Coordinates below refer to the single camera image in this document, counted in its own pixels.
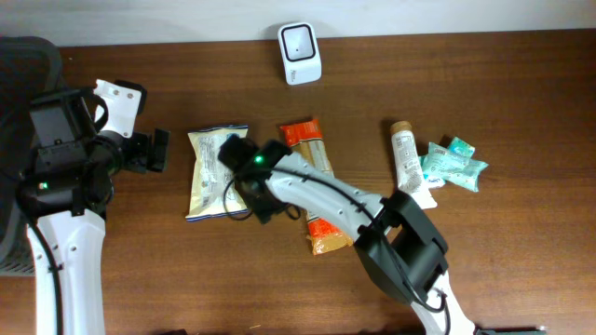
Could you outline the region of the white chips bag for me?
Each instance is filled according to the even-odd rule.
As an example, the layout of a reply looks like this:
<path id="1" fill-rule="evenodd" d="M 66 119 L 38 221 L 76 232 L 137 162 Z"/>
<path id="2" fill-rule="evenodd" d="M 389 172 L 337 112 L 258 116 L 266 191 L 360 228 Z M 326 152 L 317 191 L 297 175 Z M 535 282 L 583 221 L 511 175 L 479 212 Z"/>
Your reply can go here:
<path id="1" fill-rule="evenodd" d="M 189 211 L 186 220 L 202 221 L 247 213 L 247 207 L 232 187 L 232 172 L 218 159 L 220 148 L 230 137 L 244 138 L 247 125 L 209 127 L 188 133 L 196 155 L 191 184 Z"/>

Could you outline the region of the San Remo spaghetti packet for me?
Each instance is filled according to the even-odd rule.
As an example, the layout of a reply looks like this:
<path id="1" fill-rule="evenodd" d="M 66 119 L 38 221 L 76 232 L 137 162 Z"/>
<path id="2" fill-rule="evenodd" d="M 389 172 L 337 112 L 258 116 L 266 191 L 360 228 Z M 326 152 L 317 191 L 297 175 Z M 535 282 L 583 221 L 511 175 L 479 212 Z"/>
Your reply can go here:
<path id="1" fill-rule="evenodd" d="M 322 131 L 317 119 L 279 127 L 284 140 L 295 152 L 299 153 L 311 166 L 325 174 L 333 176 L 333 170 L 323 141 Z M 328 221 L 305 211 L 308 239 L 312 253 L 321 255 L 340 248 L 351 247 L 353 240 Z"/>

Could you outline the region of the white cream tube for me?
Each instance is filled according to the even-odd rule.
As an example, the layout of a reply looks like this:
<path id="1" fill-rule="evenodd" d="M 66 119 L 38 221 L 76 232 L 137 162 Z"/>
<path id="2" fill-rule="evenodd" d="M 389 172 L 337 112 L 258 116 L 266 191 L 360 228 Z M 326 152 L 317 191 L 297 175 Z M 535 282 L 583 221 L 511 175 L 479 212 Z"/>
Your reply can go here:
<path id="1" fill-rule="evenodd" d="M 427 187 L 411 124 L 396 122 L 390 127 L 390 133 L 398 189 L 408 194 L 421 209 L 436 208 L 438 204 Z"/>

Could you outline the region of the teal wet wipes packet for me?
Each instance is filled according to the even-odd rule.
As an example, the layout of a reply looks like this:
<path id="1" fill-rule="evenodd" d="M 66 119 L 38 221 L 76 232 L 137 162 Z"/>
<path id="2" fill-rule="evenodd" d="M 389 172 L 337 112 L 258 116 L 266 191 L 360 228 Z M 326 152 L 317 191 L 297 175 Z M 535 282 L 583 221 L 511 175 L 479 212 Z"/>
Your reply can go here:
<path id="1" fill-rule="evenodd" d="M 489 165 L 485 162 L 456 154 L 438 144 L 428 145 L 422 171 L 425 176 L 441 178 L 471 192 L 479 191 L 480 174 Z"/>

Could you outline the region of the teal tissue pack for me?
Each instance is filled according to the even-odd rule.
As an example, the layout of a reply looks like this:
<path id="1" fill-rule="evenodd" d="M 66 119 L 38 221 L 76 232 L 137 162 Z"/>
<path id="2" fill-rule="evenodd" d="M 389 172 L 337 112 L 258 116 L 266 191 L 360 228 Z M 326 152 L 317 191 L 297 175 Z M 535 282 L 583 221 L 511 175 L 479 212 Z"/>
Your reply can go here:
<path id="1" fill-rule="evenodd" d="M 464 156 L 465 158 L 471 158 L 476 151 L 476 148 L 474 146 L 461 140 L 458 137 L 453 137 L 447 149 L 450 152 L 459 154 L 461 156 Z"/>
<path id="2" fill-rule="evenodd" d="M 426 157 L 427 157 L 426 155 L 419 156 L 419 161 L 420 161 L 421 167 L 424 165 Z M 445 180 L 442 178 L 429 176 L 427 174 L 423 174 L 423 176 L 425 178 L 425 181 L 427 183 L 427 188 L 429 190 L 442 188 L 446 184 Z"/>

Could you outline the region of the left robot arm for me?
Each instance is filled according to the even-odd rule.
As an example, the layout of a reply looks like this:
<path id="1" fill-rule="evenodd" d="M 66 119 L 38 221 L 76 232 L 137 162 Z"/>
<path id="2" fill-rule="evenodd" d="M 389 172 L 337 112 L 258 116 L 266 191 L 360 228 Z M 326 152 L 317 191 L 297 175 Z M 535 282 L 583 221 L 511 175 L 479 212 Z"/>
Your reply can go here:
<path id="1" fill-rule="evenodd" d="M 146 99 L 139 84 L 98 80 L 30 103 L 38 143 L 13 194 L 33 253 L 39 334 L 105 331 L 102 245 L 112 178 L 167 167 L 169 132 L 134 129 Z"/>

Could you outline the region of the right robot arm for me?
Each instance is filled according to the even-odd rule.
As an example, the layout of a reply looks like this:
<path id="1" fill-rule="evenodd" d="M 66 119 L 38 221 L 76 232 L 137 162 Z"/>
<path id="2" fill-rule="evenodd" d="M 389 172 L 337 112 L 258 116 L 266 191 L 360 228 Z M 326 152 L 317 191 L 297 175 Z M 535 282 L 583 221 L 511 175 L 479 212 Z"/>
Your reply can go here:
<path id="1" fill-rule="evenodd" d="M 414 199 L 367 193 L 310 165 L 280 141 L 259 147 L 230 136 L 220 162 L 232 173 L 249 213 L 260 223 L 302 208 L 348 235 L 373 283 L 409 305 L 428 334 L 474 334 L 451 288 L 448 244 Z"/>

